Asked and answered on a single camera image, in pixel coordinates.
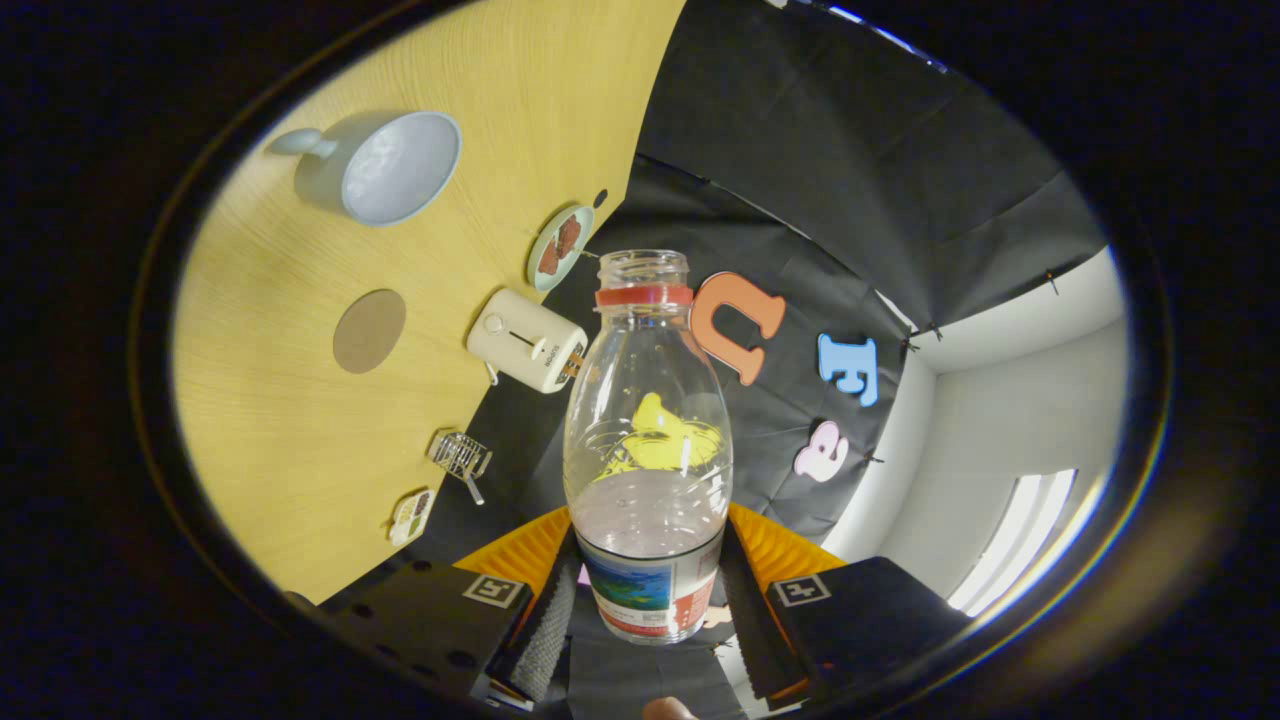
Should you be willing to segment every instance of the food on plate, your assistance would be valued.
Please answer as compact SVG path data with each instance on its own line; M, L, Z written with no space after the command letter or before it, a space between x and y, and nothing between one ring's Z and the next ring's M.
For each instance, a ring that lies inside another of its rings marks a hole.
M547 250L543 250L543 256L538 260L538 272L554 275L558 269L559 258L556 256L556 243L548 242Z
M576 215L570 215L567 220L561 224L559 232L556 237L556 256L564 259L566 255L573 251L573 243L577 242L577 236L582 234L582 224L577 222Z

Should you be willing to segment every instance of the bowl handle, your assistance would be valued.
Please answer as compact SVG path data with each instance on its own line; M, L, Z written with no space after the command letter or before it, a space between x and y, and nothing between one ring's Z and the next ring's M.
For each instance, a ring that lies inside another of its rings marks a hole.
M333 155L333 151L337 147L338 143L333 140L325 140L320 131L315 128L305 128L287 132L280 137L276 137L271 141L271 145L269 145L266 150L276 155L308 154L323 159Z

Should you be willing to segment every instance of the bottle label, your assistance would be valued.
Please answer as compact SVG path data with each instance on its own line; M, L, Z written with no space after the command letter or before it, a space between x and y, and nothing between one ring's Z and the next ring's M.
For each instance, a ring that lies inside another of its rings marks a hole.
M604 620L628 633L662 637L695 626L707 614L723 538L721 528L705 544L657 560L614 555L580 534L577 544Z

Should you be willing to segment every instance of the table surface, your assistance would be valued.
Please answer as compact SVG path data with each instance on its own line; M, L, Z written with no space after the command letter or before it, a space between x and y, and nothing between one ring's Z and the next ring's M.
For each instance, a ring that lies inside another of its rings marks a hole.
M443 482L431 436L465 429L489 387L463 346L471 322L499 287L541 301L525 264L557 210L607 188L599 227L622 201L682 5L463 5L332 78L221 188L179 288L177 406L210 503L280 589L312 602L342 589L394 552L397 500ZM449 186L389 228L306 205L297 160L265 152L369 110L439 110L462 128ZM404 299L403 333L381 365L348 373L334 329L381 288Z

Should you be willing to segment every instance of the plastic bottle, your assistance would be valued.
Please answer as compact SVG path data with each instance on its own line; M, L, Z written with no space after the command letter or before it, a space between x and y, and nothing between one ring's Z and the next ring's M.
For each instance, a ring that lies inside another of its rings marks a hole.
M600 616L637 644L701 628L732 492L728 413L689 329L689 264L600 258L591 343L564 420L564 495Z

